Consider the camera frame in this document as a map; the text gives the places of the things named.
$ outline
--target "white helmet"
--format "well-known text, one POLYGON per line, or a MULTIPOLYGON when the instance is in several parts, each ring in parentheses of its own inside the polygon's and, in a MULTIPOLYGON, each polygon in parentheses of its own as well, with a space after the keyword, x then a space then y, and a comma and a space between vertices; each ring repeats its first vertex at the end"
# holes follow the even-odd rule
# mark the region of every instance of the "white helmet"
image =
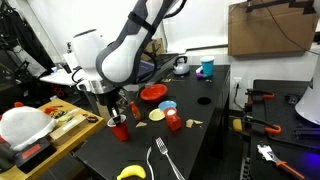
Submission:
POLYGON ((57 121, 32 107, 16 107, 2 115, 0 136, 14 151, 21 151, 28 145, 50 133, 57 121))

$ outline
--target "black table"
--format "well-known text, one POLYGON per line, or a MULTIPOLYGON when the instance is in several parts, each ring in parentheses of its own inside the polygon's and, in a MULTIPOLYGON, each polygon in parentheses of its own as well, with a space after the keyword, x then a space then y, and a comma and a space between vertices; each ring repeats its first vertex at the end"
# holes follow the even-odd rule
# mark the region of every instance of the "black table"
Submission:
MULTIPOLYGON (((294 123, 301 125, 309 125, 304 119, 299 119, 294 111, 294 105, 287 103, 287 96, 302 96, 308 82, 302 81, 274 81, 274 80, 255 80, 254 88, 274 92, 275 99, 255 102, 253 104, 253 117, 263 119, 272 124, 278 124, 282 127, 282 133, 275 137, 280 139, 287 137, 288 140, 293 139, 296 143, 302 144, 303 140, 294 139, 292 130, 295 128, 294 123)), ((266 162, 261 158, 257 151, 257 145, 263 142, 270 145, 276 156, 288 163, 307 179, 320 178, 320 153, 312 148, 290 145, 275 139, 268 138, 264 133, 264 127, 253 124, 252 136, 250 143, 250 174, 254 179, 293 179, 274 163, 266 162)))
POLYGON ((155 179, 176 179, 167 158, 159 152, 155 139, 161 137, 166 144, 169 155, 186 179, 201 179, 208 155, 222 157, 222 133, 228 119, 230 66, 214 66, 214 77, 211 80, 197 80, 195 70, 183 78, 175 77, 172 72, 165 74, 164 79, 179 79, 180 81, 162 82, 168 87, 165 99, 174 100, 178 104, 178 115, 183 127, 179 131, 171 131, 165 120, 153 122, 148 114, 157 108, 140 99, 135 102, 148 125, 136 128, 131 108, 124 111, 127 115, 127 125, 130 139, 120 142, 108 127, 91 136, 75 155, 92 170, 95 178, 116 179, 121 170, 132 164, 139 164, 151 179, 146 164, 146 153, 152 147, 150 155, 155 179), (200 105, 197 100, 208 97, 211 103, 200 105), (203 121, 201 126, 192 129, 185 127, 188 119, 203 121))

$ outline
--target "red plate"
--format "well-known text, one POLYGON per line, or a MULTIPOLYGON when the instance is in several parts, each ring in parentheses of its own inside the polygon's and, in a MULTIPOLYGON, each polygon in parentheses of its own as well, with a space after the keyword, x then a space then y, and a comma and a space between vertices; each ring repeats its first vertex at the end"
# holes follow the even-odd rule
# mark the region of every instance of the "red plate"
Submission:
POLYGON ((140 97, 147 101, 158 101, 167 93, 168 88, 163 84, 154 84, 142 90, 140 97))

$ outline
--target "yellow banana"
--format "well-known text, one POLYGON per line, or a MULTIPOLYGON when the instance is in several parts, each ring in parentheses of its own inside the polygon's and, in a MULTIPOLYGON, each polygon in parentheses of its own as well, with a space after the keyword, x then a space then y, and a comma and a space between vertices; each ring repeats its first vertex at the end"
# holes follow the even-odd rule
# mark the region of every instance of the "yellow banana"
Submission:
POLYGON ((139 165, 131 165, 124 168, 120 175, 117 177, 117 180, 121 180, 122 178, 126 178, 129 176, 139 176, 140 178, 146 178, 146 172, 143 167, 139 165))

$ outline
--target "brown box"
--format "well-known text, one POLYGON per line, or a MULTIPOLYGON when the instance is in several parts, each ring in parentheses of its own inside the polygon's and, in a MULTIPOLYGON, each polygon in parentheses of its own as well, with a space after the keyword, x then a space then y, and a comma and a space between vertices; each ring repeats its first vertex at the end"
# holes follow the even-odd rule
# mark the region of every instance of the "brown box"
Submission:
POLYGON ((78 115, 66 124, 51 132, 49 134, 49 140, 55 146, 61 146, 75 134, 85 128, 87 124, 88 121, 86 120, 86 118, 82 115, 78 115))
MULTIPOLYGON (((262 3, 253 0, 252 5, 262 3)), ((229 6, 228 55, 266 54, 309 50, 318 22, 316 14, 303 15, 303 8, 289 8, 289 4, 246 13, 248 3, 229 6)))
MULTIPOLYGON (((164 52, 162 38, 157 38, 157 39, 152 40, 145 48, 145 51, 151 53, 152 55, 156 55, 156 56, 162 54, 164 52)), ((142 54, 141 59, 145 60, 145 61, 151 60, 151 58, 146 54, 142 54)))

